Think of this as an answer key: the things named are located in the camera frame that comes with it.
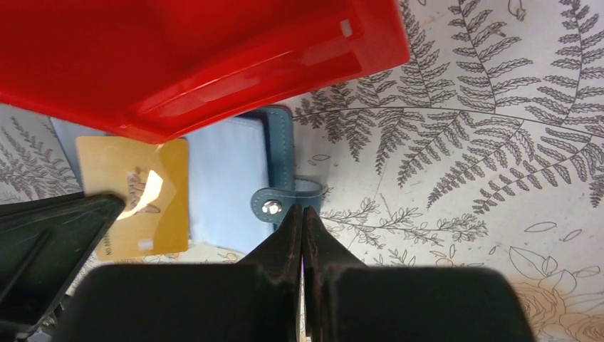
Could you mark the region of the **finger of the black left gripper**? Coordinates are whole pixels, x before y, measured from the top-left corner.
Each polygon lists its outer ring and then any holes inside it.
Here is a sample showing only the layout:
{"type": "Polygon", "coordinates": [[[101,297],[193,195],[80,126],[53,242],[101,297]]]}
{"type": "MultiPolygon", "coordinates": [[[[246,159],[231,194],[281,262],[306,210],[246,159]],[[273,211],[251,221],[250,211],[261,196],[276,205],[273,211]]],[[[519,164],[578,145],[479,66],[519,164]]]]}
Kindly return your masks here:
{"type": "Polygon", "coordinates": [[[1,339],[26,340],[61,302],[125,208],[82,192],[1,205],[1,339]]]}

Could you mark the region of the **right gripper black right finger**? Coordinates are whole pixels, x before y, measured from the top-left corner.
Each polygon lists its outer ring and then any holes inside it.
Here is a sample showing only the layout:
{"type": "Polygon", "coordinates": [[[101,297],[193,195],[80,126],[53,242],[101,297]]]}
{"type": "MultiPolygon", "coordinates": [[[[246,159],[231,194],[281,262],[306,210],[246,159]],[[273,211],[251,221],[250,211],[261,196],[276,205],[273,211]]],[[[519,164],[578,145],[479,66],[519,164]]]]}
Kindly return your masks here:
{"type": "Polygon", "coordinates": [[[313,341],[534,341],[518,296],[484,267],[367,266],[303,211],[313,341]]]}

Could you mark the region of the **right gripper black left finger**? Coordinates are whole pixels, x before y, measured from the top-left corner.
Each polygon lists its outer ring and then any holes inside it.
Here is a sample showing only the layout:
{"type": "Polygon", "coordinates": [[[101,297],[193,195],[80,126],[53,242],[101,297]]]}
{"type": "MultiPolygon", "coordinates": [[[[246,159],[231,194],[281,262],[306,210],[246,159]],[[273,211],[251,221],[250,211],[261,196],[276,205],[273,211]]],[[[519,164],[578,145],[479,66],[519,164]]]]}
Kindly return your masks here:
{"type": "Polygon", "coordinates": [[[303,208],[229,264],[107,264],[78,285],[55,341],[297,341],[303,208]]]}

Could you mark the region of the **blue card holder wallet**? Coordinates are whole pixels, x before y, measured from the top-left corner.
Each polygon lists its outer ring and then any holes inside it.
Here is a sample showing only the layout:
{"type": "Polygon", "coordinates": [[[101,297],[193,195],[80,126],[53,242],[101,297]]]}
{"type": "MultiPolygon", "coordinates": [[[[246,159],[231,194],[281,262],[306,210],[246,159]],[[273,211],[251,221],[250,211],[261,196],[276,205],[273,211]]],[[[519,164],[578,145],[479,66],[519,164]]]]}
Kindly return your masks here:
{"type": "MultiPolygon", "coordinates": [[[[82,185],[76,138],[111,135],[61,120],[53,126],[82,185]]],[[[285,108],[260,108],[182,139],[189,145],[189,243],[250,252],[291,205],[321,204],[321,185],[294,176],[293,124],[285,108]]]]}

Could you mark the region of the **tan credit card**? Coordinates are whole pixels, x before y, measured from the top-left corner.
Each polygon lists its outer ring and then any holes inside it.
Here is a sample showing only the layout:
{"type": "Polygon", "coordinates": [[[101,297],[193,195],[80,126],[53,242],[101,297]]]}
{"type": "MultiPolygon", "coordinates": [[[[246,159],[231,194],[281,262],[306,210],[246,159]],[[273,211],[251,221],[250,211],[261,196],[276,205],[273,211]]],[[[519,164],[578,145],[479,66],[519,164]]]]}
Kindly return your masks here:
{"type": "Polygon", "coordinates": [[[111,193],[124,210],[99,243],[101,261],[121,261],[189,248],[189,145],[151,145],[117,136],[75,139],[87,195],[111,193]]]}

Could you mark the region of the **red plastic bin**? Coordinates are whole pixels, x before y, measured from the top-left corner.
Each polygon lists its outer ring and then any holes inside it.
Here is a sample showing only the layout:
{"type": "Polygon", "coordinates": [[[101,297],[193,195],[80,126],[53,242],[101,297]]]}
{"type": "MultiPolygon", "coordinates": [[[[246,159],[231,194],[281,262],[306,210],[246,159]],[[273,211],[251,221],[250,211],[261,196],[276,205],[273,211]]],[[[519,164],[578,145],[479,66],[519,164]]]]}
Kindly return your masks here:
{"type": "Polygon", "coordinates": [[[396,1],[3,1],[1,102],[160,144],[410,59],[396,1]]]}

